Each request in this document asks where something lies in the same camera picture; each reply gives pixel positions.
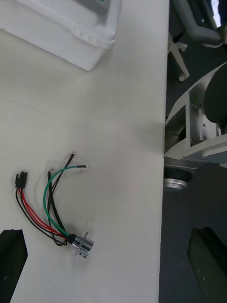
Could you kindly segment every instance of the metal connector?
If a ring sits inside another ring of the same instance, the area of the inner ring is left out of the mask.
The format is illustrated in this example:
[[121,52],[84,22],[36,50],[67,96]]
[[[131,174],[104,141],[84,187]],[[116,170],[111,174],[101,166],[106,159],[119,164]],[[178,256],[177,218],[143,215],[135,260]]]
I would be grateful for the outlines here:
[[93,247],[94,242],[92,240],[87,239],[88,232],[86,232],[85,236],[79,237],[76,236],[72,246],[76,249],[76,254],[86,258],[89,255],[90,250]]

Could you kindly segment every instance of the cable bundle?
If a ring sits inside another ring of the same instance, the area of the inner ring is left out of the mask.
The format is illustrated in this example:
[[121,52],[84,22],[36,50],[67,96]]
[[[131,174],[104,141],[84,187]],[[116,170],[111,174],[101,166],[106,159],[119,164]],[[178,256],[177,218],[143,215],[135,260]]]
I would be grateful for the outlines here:
[[[48,183],[47,183],[45,191],[44,191],[43,203],[44,203],[45,213],[48,217],[49,225],[47,225],[45,222],[43,222],[40,219],[40,217],[35,213],[35,211],[28,204],[28,202],[25,198],[24,189],[25,189],[25,186],[26,186],[27,173],[22,171],[20,173],[20,175],[17,174],[16,181],[15,181],[16,200],[17,200],[17,203],[18,203],[19,207],[21,208],[22,212],[24,213],[26,218],[29,220],[29,222],[36,229],[38,229],[40,232],[42,232],[45,236],[53,239],[55,244],[58,245],[58,246],[67,245],[68,241],[72,244],[74,242],[74,240],[76,239],[76,237],[77,237],[75,234],[70,234],[65,230],[65,227],[64,227],[64,225],[63,225],[63,223],[62,223],[62,221],[59,217],[59,214],[57,212],[57,209],[56,209],[56,206],[55,206],[55,203],[54,203],[54,198],[53,198],[53,194],[56,190],[58,182],[59,182],[59,180],[60,180],[60,178],[61,178],[61,176],[62,176],[62,174],[65,170],[74,169],[74,168],[86,168],[86,165],[69,166],[69,164],[71,163],[74,156],[75,156],[75,154],[72,153],[69,160],[67,161],[65,167],[62,168],[61,170],[57,171],[55,174],[53,174],[53,176],[51,175],[50,170],[47,173]],[[54,182],[54,184],[52,185],[52,181],[55,177],[57,177],[57,179]],[[53,213],[54,213],[54,216],[55,216],[56,221],[57,221],[58,224],[50,216],[51,207],[53,209]]]

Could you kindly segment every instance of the black round cushion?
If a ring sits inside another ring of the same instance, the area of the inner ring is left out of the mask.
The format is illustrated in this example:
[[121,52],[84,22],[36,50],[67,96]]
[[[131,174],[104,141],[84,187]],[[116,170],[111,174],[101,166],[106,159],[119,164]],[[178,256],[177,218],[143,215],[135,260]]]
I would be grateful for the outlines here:
[[227,123],[227,64],[211,79],[204,96],[203,109],[211,122]]
[[189,182],[192,179],[192,173],[184,169],[164,167],[164,179],[177,179]]

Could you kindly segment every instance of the white tabletop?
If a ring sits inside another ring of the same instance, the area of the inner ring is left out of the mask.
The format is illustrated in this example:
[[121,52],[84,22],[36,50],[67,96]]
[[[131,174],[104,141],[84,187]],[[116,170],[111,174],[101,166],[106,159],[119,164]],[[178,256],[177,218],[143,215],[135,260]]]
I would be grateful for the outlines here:
[[[85,72],[0,35],[0,231],[22,229],[28,259],[12,303],[158,302],[168,0],[124,0],[116,44]],[[72,151],[55,203],[67,230],[95,243],[74,257],[15,201],[15,173],[42,216],[47,170]]]

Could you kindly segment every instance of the white plastic box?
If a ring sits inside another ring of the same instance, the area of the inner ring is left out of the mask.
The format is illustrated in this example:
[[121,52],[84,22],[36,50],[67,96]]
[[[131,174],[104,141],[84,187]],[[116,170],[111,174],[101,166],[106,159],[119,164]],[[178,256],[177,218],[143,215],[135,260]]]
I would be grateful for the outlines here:
[[87,71],[116,36],[122,0],[0,0],[0,28]]

